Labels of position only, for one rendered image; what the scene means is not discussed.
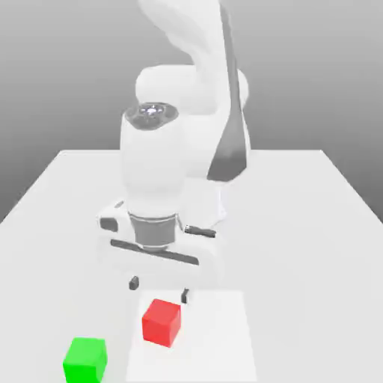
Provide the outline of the small green cube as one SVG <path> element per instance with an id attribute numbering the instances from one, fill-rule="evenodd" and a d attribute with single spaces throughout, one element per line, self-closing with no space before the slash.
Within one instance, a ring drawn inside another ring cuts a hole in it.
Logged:
<path id="1" fill-rule="evenodd" d="M 66 383 L 101 383 L 107 363 L 104 339 L 74 337 L 62 363 Z"/>

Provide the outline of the small red cube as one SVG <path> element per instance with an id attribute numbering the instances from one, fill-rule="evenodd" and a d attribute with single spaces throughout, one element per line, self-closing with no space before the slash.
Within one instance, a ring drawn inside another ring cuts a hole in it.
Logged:
<path id="1" fill-rule="evenodd" d="M 153 299 L 141 318 L 141 325 L 144 340 L 171 348 L 181 328 L 181 307 Z"/>

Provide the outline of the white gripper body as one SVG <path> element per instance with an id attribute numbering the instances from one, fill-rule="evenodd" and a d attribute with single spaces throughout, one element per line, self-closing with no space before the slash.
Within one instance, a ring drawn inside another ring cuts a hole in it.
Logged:
<path id="1" fill-rule="evenodd" d="M 223 244 L 219 235 L 182 234 L 168 249 L 154 253 L 108 234 L 98 235 L 95 246 L 103 265 L 139 277 L 144 288 L 217 288 L 222 284 Z"/>

